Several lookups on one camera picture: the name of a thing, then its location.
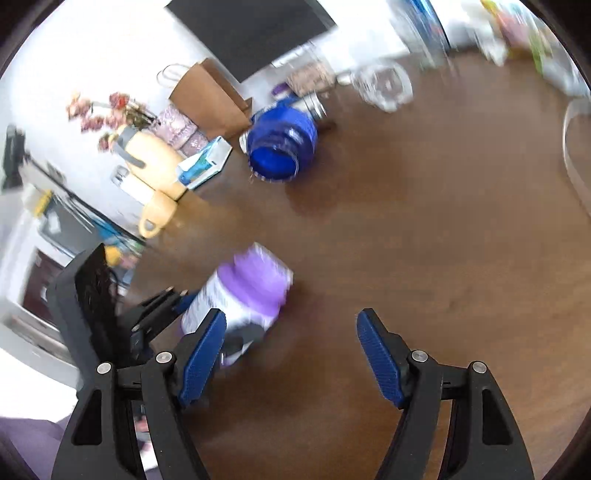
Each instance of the purple cloth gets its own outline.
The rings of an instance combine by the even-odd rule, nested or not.
[[[51,471],[68,420],[69,417],[53,423],[0,417],[0,456],[14,471],[14,478],[34,480],[30,474],[27,475],[28,465],[39,480],[51,480]],[[147,471],[146,477],[148,480],[162,480],[157,468]]]
[[[39,480],[50,480],[64,429],[48,420],[0,417],[2,441],[12,443]]]

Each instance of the blue plastic jar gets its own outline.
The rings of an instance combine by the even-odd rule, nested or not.
[[[312,162],[318,132],[303,112],[278,106],[263,113],[246,142],[252,172],[266,181],[289,181]]]

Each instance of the blue gripper pad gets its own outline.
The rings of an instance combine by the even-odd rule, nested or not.
[[[199,293],[199,290],[192,291],[191,293],[187,293],[184,297],[182,297],[177,303],[176,307],[174,308],[174,312],[177,315],[181,315],[185,313],[185,311],[191,306],[193,300]]]
[[[201,396],[222,348],[225,334],[226,316],[221,310],[211,309],[199,328],[183,336],[178,347],[175,348],[174,353],[177,357],[175,369],[179,369],[176,377],[177,383],[180,384],[178,401],[182,407],[189,406],[192,401]],[[194,344],[195,336],[199,340],[190,352],[187,347]]]
[[[391,334],[372,309],[362,310],[357,315],[357,336],[374,371],[379,389],[387,400],[398,408],[403,408],[406,397],[402,391],[402,375],[386,346],[388,335]]]

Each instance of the brown paper bag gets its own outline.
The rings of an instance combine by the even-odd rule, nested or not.
[[[243,100],[212,59],[193,65],[178,81],[170,101],[212,140],[231,138],[251,126],[252,99]]]

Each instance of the sparkly pink bag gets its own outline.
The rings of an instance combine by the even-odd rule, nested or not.
[[[171,103],[158,115],[149,130],[175,150],[180,150],[197,132],[197,125]]]
[[[181,148],[181,152],[185,157],[192,157],[196,153],[201,152],[205,148],[205,146],[209,143],[207,137],[201,132],[201,130],[197,130],[191,138],[183,145]]]

